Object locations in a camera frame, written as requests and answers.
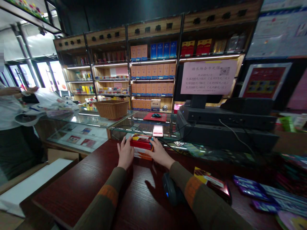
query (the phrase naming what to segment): wicker basket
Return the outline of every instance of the wicker basket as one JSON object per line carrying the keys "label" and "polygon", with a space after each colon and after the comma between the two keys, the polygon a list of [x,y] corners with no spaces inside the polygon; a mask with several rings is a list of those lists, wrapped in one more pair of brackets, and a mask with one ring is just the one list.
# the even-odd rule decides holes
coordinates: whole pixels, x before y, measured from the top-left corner
{"label": "wicker basket", "polygon": [[129,101],[101,101],[94,102],[99,115],[104,118],[117,119],[128,112]]}

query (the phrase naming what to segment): sleeve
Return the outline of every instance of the sleeve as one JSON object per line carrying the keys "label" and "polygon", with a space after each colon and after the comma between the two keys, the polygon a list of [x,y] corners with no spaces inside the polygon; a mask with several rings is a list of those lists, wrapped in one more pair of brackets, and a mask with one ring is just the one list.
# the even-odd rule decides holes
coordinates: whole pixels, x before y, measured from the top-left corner
{"label": "sleeve", "polygon": [[118,193],[126,179],[126,174],[123,168],[114,168],[104,186],[74,226],[74,230],[110,229],[117,206]]}
{"label": "sleeve", "polygon": [[227,229],[253,229],[230,205],[179,162],[172,164],[169,173],[184,193],[202,229],[225,229],[225,226]]}

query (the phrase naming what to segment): person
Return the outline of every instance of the person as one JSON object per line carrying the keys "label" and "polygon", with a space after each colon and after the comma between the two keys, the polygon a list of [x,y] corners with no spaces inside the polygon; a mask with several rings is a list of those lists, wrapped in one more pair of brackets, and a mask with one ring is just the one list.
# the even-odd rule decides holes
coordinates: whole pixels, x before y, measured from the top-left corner
{"label": "person", "polygon": [[37,89],[21,92],[18,87],[5,87],[0,83],[0,185],[40,163],[43,157],[42,144],[33,127],[14,121],[15,116],[22,113],[17,99]]}
{"label": "person", "polygon": [[[76,223],[74,230],[110,229],[119,191],[125,181],[126,171],[134,158],[134,149],[130,147],[130,140],[131,137],[125,144],[124,137],[121,144],[117,144],[118,166],[114,168],[104,186]],[[154,152],[147,150],[146,153],[157,163],[169,169],[170,177],[184,193],[202,229],[253,229],[213,190],[171,158],[155,137],[150,142],[154,146]]]}

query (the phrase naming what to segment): qr code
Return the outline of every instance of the qr code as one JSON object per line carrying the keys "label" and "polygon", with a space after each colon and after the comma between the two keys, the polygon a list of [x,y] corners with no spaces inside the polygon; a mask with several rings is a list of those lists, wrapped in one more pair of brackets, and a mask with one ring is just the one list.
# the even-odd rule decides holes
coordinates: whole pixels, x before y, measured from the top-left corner
{"label": "qr code", "polygon": [[229,75],[230,67],[221,67],[220,76],[221,75]]}

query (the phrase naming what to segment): wooden counter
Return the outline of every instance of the wooden counter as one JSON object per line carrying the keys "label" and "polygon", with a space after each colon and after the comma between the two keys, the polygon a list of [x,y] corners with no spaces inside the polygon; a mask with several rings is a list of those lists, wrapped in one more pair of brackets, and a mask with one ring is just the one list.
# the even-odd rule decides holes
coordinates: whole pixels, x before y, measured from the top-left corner
{"label": "wooden counter", "polygon": [[[77,223],[118,163],[117,141],[108,140],[62,177],[33,198],[36,205],[52,215],[67,229]],[[232,207],[254,228],[281,229],[274,216],[255,212],[251,199],[242,196],[232,182],[238,175],[265,182],[263,170],[253,171],[223,162],[202,161],[175,152],[169,153],[191,173],[194,167],[227,180],[232,193]],[[187,204],[172,207],[162,187],[166,169],[151,161],[134,158],[128,179],[120,192],[112,229],[200,229]]]}

